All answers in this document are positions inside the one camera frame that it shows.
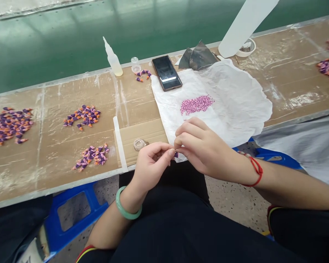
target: left hand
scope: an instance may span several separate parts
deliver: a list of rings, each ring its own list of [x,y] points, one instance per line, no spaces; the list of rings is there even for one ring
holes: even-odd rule
[[[141,193],[154,188],[164,170],[174,157],[174,147],[164,142],[154,142],[142,148],[138,154],[131,185]]]

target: hand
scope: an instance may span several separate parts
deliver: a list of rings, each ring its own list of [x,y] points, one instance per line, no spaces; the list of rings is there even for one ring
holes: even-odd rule
[[[258,175],[247,172],[253,168],[250,160],[231,149],[199,118],[186,120],[175,135],[174,148],[199,172],[232,183],[256,182]]]
[[[154,142],[142,148],[138,154],[131,185],[145,193],[156,186],[164,170],[174,157],[174,147],[164,142]]]

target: masking tape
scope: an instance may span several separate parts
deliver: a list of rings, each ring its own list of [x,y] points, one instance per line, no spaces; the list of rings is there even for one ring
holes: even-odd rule
[[[117,141],[117,145],[118,145],[118,152],[120,154],[122,170],[123,170],[123,173],[125,173],[125,172],[128,172],[128,167],[127,167],[127,162],[125,161],[120,126],[118,124],[117,116],[113,117],[113,125],[114,125],[114,133],[116,135],[116,141]]]
[[[251,38],[248,38],[245,43],[247,43],[247,42],[252,42],[253,49],[250,52],[243,52],[241,50],[238,50],[238,52],[236,53],[236,56],[238,56],[238,57],[248,57],[252,54],[252,52],[254,52],[256,50],[256,43]]]

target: small glass jar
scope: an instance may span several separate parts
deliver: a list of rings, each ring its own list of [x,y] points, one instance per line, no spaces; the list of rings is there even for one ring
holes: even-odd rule
[[[134,141],[134,149],[138,152],[140,151],[142,148],[144,148],[146,145],[148,145],[149,143],[144,141],[143,139],[135,139]]]
[[[138,60],[137,57],[132,57],[131,63],[132,63],[132,71],[134,73],[137,73],[137,72],[141,71],[141,66],[139,64],[139,60]]]

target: bottle nozzle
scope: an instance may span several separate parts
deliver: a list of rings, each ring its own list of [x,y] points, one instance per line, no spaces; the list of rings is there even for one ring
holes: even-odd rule
[[[111,46],[107,43],[105,37],[102,37],[102,39],[105,42],[105,50],[106,50],[107,55],[114,54]]]

